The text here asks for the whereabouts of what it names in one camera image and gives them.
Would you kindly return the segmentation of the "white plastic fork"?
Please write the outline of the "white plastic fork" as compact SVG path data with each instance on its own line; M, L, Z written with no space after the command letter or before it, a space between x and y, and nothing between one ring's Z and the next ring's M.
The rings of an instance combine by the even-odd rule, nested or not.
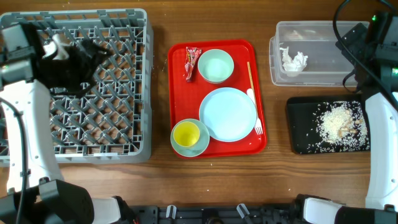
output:
M259 114L258 114L258 110L257 110L257 103L256 103L256 99L255 99L255 96L254 96L254 90L252 88L249 88L249 89L247 89L246 94L251 99L251 101L253 102L254 107L256 109L256 123L254 125L255 132L257 133L257 135L261 135L264 132L263 132L263 129L262 129L261 120L259 119Z

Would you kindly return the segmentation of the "large pale blue plate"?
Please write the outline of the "large pale blue plate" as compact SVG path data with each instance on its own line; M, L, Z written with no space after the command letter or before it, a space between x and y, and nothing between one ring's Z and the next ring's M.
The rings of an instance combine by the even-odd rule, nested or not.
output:
M257 111L243 91L223 87L207 94L200 104L199 119L210 136L221 142L236 142L248 136L255 127Z

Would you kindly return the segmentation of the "red snack wrapper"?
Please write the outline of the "red snack wrapper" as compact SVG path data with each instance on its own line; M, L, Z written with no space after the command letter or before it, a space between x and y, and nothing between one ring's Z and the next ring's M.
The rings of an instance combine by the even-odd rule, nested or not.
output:
M192 73L197 60L200 58L202 49L198 47L186 47L186 57L184 63L185 80L191 82Z

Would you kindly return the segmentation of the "black plastic tray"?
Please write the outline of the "black plastic tray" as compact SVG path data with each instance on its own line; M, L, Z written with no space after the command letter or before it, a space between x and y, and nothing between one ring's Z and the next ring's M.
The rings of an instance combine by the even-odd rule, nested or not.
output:
M313 112L317 109L316 104L321 102L333 101L358 101L363 104L360 95L336 95L336 96L303 96L293 97L287 100L286 111L289 124L290 140L292 149L297 154L309 154L306 150L308 143L315 142L312 135L306 137L306 134L315 126L312 121ZM367 125L367 116L363 114Z

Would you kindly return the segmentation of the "grey plastic dishwasher rack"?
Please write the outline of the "grey plastic dishwasher rack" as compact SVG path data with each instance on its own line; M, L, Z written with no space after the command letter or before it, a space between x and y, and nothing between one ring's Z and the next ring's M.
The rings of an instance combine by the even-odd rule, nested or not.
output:
M71 45L90 39L110 50L81 97L55 95L50 129L60 163L124 164L150 158L154 32L143 9L7 12L1 26L35 25L44 43L55 34Z

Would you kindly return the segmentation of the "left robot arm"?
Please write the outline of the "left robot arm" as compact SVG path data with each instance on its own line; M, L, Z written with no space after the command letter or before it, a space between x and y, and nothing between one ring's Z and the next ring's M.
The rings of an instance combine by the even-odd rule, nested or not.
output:
M7 195L1 199L4 223L138 223L118 196L92 198L83 187L64 181L53 152L49 106L51 89L81 97L82 83L94 85L97 67L111 51L84 40L65 43L59 35L42 45L33 24L1 30L1 106L10 153Z

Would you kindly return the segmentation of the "pale green saucer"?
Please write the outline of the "pale green saucer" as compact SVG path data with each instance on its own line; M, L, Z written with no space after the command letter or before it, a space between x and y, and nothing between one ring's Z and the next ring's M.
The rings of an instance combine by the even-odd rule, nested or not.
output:
M186 148L186 147L179 146L173 139L173 131L174 131L174 127L177 125L176 124L173 127L171 135L170 135L171 145L172 145L174 151L179 156L188 157L188 158L197 157L207 149L207 147L210 143L210 134L208 132L208 129L202 122L200 122L197 119L184 119L179 122L182 122L182 121L191 121L191 122L195 123L199 127L199 130L200 130L200 138L199 138L198 142L192 147Z

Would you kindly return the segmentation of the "yellow plastic cup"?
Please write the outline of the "yellow plastic cup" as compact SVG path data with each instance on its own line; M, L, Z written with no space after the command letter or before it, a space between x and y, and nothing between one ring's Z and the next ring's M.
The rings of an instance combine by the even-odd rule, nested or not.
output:
M191 121L179 122L173 131L174 141L181 147L192 147L200 138L199 127Z

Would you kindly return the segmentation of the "pale green bowl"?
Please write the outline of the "pale green bowl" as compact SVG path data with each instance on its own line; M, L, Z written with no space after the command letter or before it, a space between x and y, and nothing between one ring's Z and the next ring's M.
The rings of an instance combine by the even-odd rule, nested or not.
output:
M204 52L198 59L198 71L203 79L212 84L226 81L234 71L234 60L221 49Z

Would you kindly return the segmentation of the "clear plastic bin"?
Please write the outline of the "clear plastic bin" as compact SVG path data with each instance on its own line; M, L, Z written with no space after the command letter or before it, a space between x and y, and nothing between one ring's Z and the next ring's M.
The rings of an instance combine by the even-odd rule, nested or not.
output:
M354 65L336 46L332 21L281 21L269 42L271 80L276 86L343 86ZM301 54L307 65L287 71L284 59Z

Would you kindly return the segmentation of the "red plastic serving tray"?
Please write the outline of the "red plastic serving tray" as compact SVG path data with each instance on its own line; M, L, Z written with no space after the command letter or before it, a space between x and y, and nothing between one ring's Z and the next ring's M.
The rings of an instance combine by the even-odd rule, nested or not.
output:
M221 49L229 53L234 60L232 76L220 85L206 82L198 69L194 69L191 82L185 80L186 47L198 47L203 52L211 49ZM237 142L221 142L210 139L210 143L199 158L227 157L256 154L261 152L267 144L267 131L262 108L261 89L257 73L256 56L254 47L250 42L240 40L213 40L205 42L186 42L175 44L168 52L169 70L169 102L170 102L170 127L187 118L198 119L200 103L211 91L220 87L232 87L246 92L251 87L247 68L250 62L252 80L259 119L262 123L263 134L257 135L255 131Z

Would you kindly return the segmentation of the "white paper napkin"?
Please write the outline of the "white paper napkin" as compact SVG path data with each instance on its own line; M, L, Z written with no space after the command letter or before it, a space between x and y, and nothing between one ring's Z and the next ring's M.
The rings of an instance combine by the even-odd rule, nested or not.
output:
M292 58L289 55L289 47L280 48L282 51L282 67L288 77L296 77L299 72L302 72L307 66L308 56L302 52L297 52L297 55Z

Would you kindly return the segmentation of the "spilled rice food waste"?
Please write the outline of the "spilled rice food waste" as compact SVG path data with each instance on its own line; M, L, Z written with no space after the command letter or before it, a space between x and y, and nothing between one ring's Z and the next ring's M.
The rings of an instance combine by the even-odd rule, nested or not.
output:
M309 154L328 152L356 152L370 150L368 128L358 101L333 101L316 104L312 121L315 126L306 137Z

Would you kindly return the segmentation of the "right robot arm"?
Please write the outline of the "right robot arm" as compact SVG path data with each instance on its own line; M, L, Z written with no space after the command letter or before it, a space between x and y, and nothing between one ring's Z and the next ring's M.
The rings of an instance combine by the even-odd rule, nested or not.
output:
M397 13L377 12L366 32L338 36L354 63L370 130L371 175L365 208L299 194L290 223L397 223Z

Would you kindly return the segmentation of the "wooden chopstick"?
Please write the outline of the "wooden chopstick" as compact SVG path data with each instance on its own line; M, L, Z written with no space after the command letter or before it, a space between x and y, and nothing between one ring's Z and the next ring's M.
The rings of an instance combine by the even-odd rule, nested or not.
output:
M251 90L252 90L252 94L253 94L253 97L254 97L254 104L256 105L254 83L253 83L253 80L252 80L252 71L251 71L251 65L250 65L249 61L247 61L247 68L248 68L248 74L249 74L249 81L250 81L250 84L251 84Z

